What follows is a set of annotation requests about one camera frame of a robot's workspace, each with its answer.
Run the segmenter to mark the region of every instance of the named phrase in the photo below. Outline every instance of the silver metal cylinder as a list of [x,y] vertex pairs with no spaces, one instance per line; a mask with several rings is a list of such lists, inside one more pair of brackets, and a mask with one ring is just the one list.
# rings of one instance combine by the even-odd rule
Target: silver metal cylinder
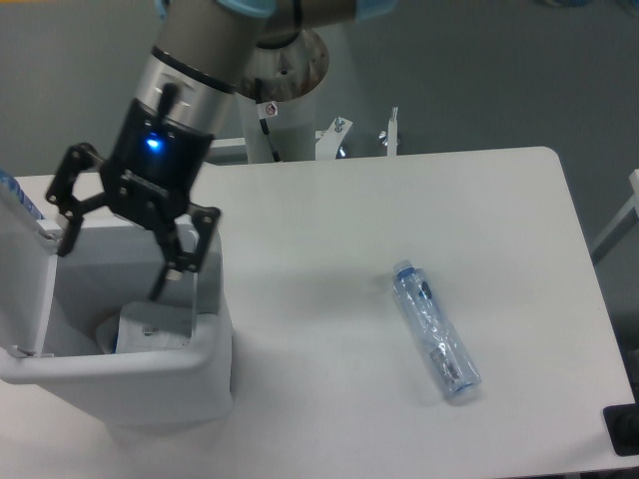
[[155,110],[167,83],[180,86],[180,97],[168,118],[199,132],[217,135],[234,96],[194,80],[151,56],[136,98]]
[[[328,50],[313,31],[280,49],[256,49],[237,95],[249,163],[272,162],[272,147],[284,162],[315,159],[317,93],[327,70]],[[257,103],[270,101],[278,114],[265,120],[267,137]]]

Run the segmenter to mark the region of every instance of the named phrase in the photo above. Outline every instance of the white plastic bin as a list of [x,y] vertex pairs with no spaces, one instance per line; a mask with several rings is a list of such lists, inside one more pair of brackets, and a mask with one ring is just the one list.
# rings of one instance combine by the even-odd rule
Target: white plastic bin
[[[213,241],[200,273],[168,281],[160,303],[193,311],[182,349],[103,354],[95,329],[144,299],[162,258],[153,235],[115,218],[86,219],[75,249],[55,255],[53,222],[34,221],[0,185],[0,378],[37,384],[109,424],[223,417],[230,393],[232,326]],[[180,226],[184,240],[196,236]]]

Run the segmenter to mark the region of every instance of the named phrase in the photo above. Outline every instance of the white container lid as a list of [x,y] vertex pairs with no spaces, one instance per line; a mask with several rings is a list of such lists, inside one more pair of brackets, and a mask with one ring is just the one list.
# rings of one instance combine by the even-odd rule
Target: white container lid
[[12,355],[42,351],[55,285],[55,248],[53,237],[0,184],[0,347]]

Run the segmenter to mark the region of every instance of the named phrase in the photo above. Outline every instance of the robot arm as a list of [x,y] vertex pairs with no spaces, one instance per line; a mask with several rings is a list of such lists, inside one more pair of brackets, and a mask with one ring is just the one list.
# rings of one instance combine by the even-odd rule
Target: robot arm
[[[88,144],[72,146],[47,191],[67,220],[58,255],[69,253],[83,216],[106,206],[154,233],[167,276],[200,269],[221,212],[191,203],[200,166],[259,42],[294,38],[303,28],[365,18],[396,0],[176,0],[152,49],[113,153],[100,157]],[[82,172],[96,170],[104,192],[73,196]],[[198,231],[194,251],[183,251],[175,219],[187,214]]]

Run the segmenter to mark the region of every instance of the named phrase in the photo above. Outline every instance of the bottle cap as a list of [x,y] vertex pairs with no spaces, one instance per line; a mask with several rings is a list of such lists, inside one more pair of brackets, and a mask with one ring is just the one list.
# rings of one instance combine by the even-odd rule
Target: bottle cap
[[402,277],[415,271],[415,268],[408,259],[405,259],[397,263],[392,270],[395,273],[395,277]]

